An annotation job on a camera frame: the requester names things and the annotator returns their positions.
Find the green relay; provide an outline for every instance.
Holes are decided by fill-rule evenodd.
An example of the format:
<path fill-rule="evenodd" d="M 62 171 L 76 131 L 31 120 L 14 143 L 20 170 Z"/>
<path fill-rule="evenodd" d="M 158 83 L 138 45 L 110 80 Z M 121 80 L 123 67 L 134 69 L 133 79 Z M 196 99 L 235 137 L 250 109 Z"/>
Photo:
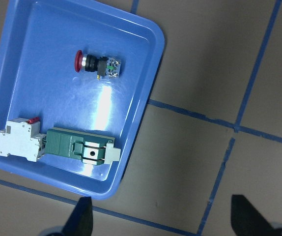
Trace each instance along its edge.
<path fill-rule="evenodd" d="M 111 164 L 120 159 L 120 149 L 113 146 L 114 141 L 113 137 L 54 127 L 47 131 L 45 153 L 86 164 Z"/>

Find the blue grout line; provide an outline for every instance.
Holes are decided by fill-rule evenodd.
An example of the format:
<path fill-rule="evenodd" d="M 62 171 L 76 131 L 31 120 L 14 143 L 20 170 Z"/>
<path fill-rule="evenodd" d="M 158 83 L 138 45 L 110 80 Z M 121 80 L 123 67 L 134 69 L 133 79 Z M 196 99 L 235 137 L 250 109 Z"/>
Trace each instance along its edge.
<path fill-rule="evenodd" d="M 179 235 L 196 236 L 196 234 L 191 233 L 191 232 L 175 229 L 175 228 L 172 228 L 172 227 L 169 227 L 169 226 L 157 224 L 157 223 L 147 221 L 147 220 L 142 220 L 142 219 L 139 219 L 139 218 L 136 218 L 136 217 L 132 217 L 132 216 L 129 216 L 129 215 L 125 215 L 125 214 L 117 213 L 117 212 L 114 212 L 114 211 L 106 210 L 106 209 L 99 208 L 99 207 L 96 207 L 96 206 L 93 207 L 93 210 L 98 211 L 100 213 L 107 214 L 107 215 L 115 216 L 115 217 L 118 217 L 118 218 L 121 218 L 121 219 L 133 221 L 133 222 L 136 222 L 136 223 L 139 223 L 139 224 L 148 225 L 148 226 L 151 226 L 153 228 L 157 228 L 157 229 L 169 231 L 169 232 L 172 232 L 172 233 L 176 233 L 176 234 L 179 234 Z"/>
<path fill-rule="evenodd" d="M 0 179 L 0 185 L 10 187 L 10 188 L 14 188 L 14 189 L 18 189 L 18 190 L 21 190 L 21 191 L 24 191 L 24 192 L 27 192 L 27 193 L 32 193 L 32 194 L 42 196 L 42 197 L 45 197 L 45 198 L 50 198 L 50 199 L 57 200 L 57 201 L 60 201 L 60 202 L 72 204 L 72 205 L 77 204 L 77 201 L 71 200 L 69 198 L 60 197 L 60 196 L 57 196 L 57 195 L 54 195 L 54 194 L 51 194 L 51 193 L 43 192 L 43 191 L 32 189 L 32 188 L 27 188 L 27 187 L 24 187 L 24 186 L 15 184 L 15 183 L 11 183 L 11 182 L 8 182 L 8 181 L 4 181 L 4 180 L 1 180 L 1 179 Z"/>
<path fill-rule="evenodd" d="M 72 205 L 76 205 L 78 203 L 77 201 L 71 200 L 69 198 L 64 198 L 64 197 L 61 197 L 61 196 L 57 196 L 55 194 L 43 192 L 43 191 L 32 189 L 32 188 L 27 188 L 27 187 L 24 187 L 24 186 L 21 186 L 21 185 L 18 185 L 18 184 L 14 184 L 14 183 L 11 183 L 11 182 L 8 182 L 8 181 L 4 181 L 4 180 L 1 180 L 1 179 L 0 179 L 0 185 L 10 187 L 10 188 L 14 188 L 14 189 L 17 189 L 17 190 L 21 190 L 21 191 L 24 191 L 24 192 L 27 192 L 27 193 L 32 193 L 34 195 L 42 196 L 42 197 L 45 197 L 45 198 L 53 199 L 53 200 L 56 200 L 56 201 L 60 201 L 60 202 L 63 202 L 63 203 L 68 203 L 68 204 L 72 204 Z M 142 220 L 142 219 L 139 219 L 139 218 L 136 218 L 136 217 L 132 217 L 132 216 L 121 214 L 121 213 L 118 213 L 118 212 L 115 212 L 115 211 L 103 209 L 103 208 L 100 208 L 100 207 L 97 207 L 97 206 L 93 206 L 93 211 L 100 212 L 100 213 L 107 214 L 107 215 L 111 215 L 111 216 L 114 216 L 114 217 L 117 217 L 117 218 L 129 220 L 129 221 L 132 221 L 132 222 L 135 222 L 135 223 L 148 225 L 148 226 L 151 226 L 153 228 L 173 232 L 173 233 L 176 233 L 176 234 L 179 234 L 179 235 L 196 236 L 196 234 L 193 234 L 191 232 L 179 230 L 179 229 L 176 229 L 176 228 L 157 224 L 157 223 L 147 221 L 147 220 Z"/>
<path fill-rule="evenodd" d="M 186 109 L 176 107 L 176 106 L 173 106 L 173 105 L 170 105 L 170 104 L 167 104 L 167 103 L 159 102 L 159 101 L 152 100 L 152 99 L 149 99 L 147 103 L 152 105 L 152 106 L 164 108 L 164 109 L 167 109 L 167 110 L 170 110 L 170 111 L 173 111 L 173 112 L 185 115 L 185 116 L 201 119 L 201 120 L 204 120 L 204 121 L 207 121 L 207 122 L 210 122 L 210 123 L 214 123 L 214 124 L 218 124 L 218 125 L 221 125 L 221 126 L 225 126 L 225 127 L 228 127 L 228 128 L 234 128 L 234 125 L 232 123 L 228 122 L 228 121 L 225 121 L 225 120 L 222 120 L 222 119 L 211 119 L 211 118 L 208 118 L 208 117 L 206 117 L 206 115 L 203 115 L 201 113 L 191 112 L 191 111 L 188 111 Z"/>
<path fill-rule="evenodd" d="M 221 126 L 224 126 L 224 127 L 232 128 L 236 132 L 244 132 L 244 133 L 252 134 L 252 135 L 255 135 L 255 136 L 263 137 L 265 139 L 269 139 L 269 140 L 272 140 L 272 141 L 282 143 L 282 137 L 277 136 L 277 135 L 268 134 L 268 133 L 265 133 L 265 132 L 262 132 L 262 131 L 259 131 L 259 130 L 255 130 L 255 129 L 251 129 L 251 128 L 248 128 L 248 127 L 244 127 L 244 126 L 234 125 L 234 124 L 232 124 L 228 121 L 221 120 L 221 119 L 210 119 L 210 118 L 207 118 L 203 114 L 191 112 L 191 111 L 188 111 L 186 109 L 176 107 L 176 106 L 173 106 L 173 105 L 169 105 L 169 104 L 159 102 L 159 101 L 156 101 L 156 100 L 152 100 L 152 99 L 149 99 L 148 104 L 155 106 L 155 107 L 167 109 L 167 110 L 170 110 L 170 111 L 173 111 L 173 112 L 185 115 L 185 116 L 190 116 L 190 117 L 197 118 L 197 119 L 200 119 L 200 120 L 203 120 L 203 121 L 206 121 L 206 122 L 215 123 L 215 124 L 218 124 L 218 125 L 221 125 Z"/>
<path fill-rule="evenodd" d="M 221 180 L 222 180 L 222 177 L 223 177 L 223 174 L 224 174 L 224 171 L 225 171 L 225 168 L 226 168 L 226 163 L 227 161 L 229 160 L 229 157 L 230 157 L 230 154 L 231 154 L 231 151 L 234 147 L 234 143 L 235 143 L 235 139 L 232 137 L 229 141 L 229 144 L 228 144 L 228 147 L 227 147 L 227 150 L 225 152 L 225 155 L 224 155 L 224 158 L 223 158 L 223 162 L 221 164 L 221 167 L 219 169 L 219 172 L 218 172 L 218 175 L 216 177 L 216 180 L 215 180 L 215 183 L 214 183 L 214 186 L 213 186 L 213 189 L 212 189 L 212 192 L 211 192 L 211 195 L 209 197 L 209 200 L 208 200 L 208 204 L 205 208 L 205 211 L 204 211 L 204 214 L 203 214 L 203 217 L 201 219 L 201 222 L 200 222 L 200 225 L 199 225 L 199 228 L 198 228 L 198 231 L 197 231 L 197 235 L 200 236 L 202 234 L 202 231 L 204 229 L 204 226 L 205 226 L 205 223 L 206 223 L 206 220 L 209 216 L 209 213 L 210 213 L 210 210 L 211 210 L 211 207 L 212 207 L 212 204 L 214 202 L 214 198 L 216 196 L 216 193 L 219 189 L 219 186 L 220 186 L 220 183 L 221 183 Z"/>
<path fill-rule="evenodd" d="M 137 9 L 138 9 L 138 5 L 139 5 L 139 0 L 133 0 L 132 5 L 131 5 L 130 13 L 136 14 L 137 13 Z"/>
<path fill-rule="evenodd" d="M 275 2 L 275 5 L 274 5 L 274 8 L 273 8 L 270 20 L 269 20 L 269 24 L 268 24 L 266 32 L 264 34 L 264 38 L 263 38 L 263 41 L 261 43 L 258 56 L 257 56 L 255 63 L 254 63 L 253 71 L 251 73 L 251 76 L 250 76 L 250 79 L 249 79 L 249 82 L 248 82 L 242 103 L 241 103 L 240 108 L 239 108 L 239 112 L 238 112 L 238 115 L 237 115 L 237 118 L 236 118 L 236 123 L 235 123 L 237 126 L 240 125 L 241 120 L 243 118 L 243 115 L 244 115 L 244 112 L 245 112 L 251 91 L 252 91 L 253 86 L 254 86 L 254 81 L 255 81 L 256 76 L 258 74 L 258 70 L 259 70 L 260 64 L 262 62 L 262 58 L 263 58 L 265 49 L 266 49 L 267 44 L 269 42 L 269 38 L 271 36 L 271 32 L 272 32 L 276 17 L 278 15 L 281 3 L 282 3 L 282 0 L 276 0 L 276 2 Z"/>
<path fill-rule="evenodd" d="M 239 131 L 282 143 L 282 137 L 279 137 L 279 136 L 276 136 L 276 135 L 273 135 L 273 134 L 268 134 L 268 133 L 258 131 L 258 130 L 255 130 L 255 129 L 251 129 L 251 128 L 247 128 L 247 127 L 244 127 L 244 126 L 240 126 Z"/>

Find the tile floor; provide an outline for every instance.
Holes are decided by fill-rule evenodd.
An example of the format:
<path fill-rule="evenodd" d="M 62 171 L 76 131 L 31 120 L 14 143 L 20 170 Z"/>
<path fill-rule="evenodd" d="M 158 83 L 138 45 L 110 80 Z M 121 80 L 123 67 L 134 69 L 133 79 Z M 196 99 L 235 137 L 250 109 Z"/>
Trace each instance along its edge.
<path fill-rule="evenodd" d="M 100 2 L 156 22 L 166 48 L 122 183 L 93 201 L 93 235 L 232 236 L 232 194 L 282 224 L 282 4 L 254 76 L 274 0 Z M 79 197 L 0 170 L 0 235 L 61 227 Z"/>

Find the circuit breaker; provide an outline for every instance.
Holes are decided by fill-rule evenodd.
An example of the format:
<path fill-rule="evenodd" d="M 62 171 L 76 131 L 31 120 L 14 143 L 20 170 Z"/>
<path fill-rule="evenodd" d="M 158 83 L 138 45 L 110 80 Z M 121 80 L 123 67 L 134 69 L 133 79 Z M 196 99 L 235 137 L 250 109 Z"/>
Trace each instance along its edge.
<path fill-rule="evenodd" d="M 45 151 L 40 134 L 39 119 L 16 118 L 6 122 L 5 129 L 0 131 L 0 156 L 23 156 L 28 161 L 37 161 Z"/>

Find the electrical component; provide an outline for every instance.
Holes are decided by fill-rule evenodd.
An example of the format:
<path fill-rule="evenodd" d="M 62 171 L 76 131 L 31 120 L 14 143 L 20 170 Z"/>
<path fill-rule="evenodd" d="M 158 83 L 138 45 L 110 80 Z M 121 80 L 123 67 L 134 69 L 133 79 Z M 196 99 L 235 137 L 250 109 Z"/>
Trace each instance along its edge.
<path fill-rule="evenodd" d="M 47 131 L 45 153 L 81 160 L 86 164 L 111 164 L 119 161 L 120 149 L 115 138 L 69 129 L 52 128 Z"/>
<path fill-rule="evenodd" d="M 74 68 L 77 72 L 81 69 L 94 72 L 97 71 L 97 78 L 103 76 L 119 77 L 121 61 L 110 57 L 100 57 L 99 59 L 93 55 L 83 54 L 81 50 L 77 51 Z"/>
<path fill-rule="evenodd" d="M 6 128 L 0 131 L 0 156 L 15 155 L 37 161 L 44 154 L 46 136 L 39 129 L 39 118 L 8 120 Z"/>
<path fill-rule="evenodd" d="M 92 165 L 120 159 L 120 149 L 114 147 L 115 138 L 56 127 L 47 134 L 40 134 L 39 130 L 38 117 L 8 120 L 6 128 L 0 131 L 0 156 L 22 156 L 35 162 L 48 153 Z"/>

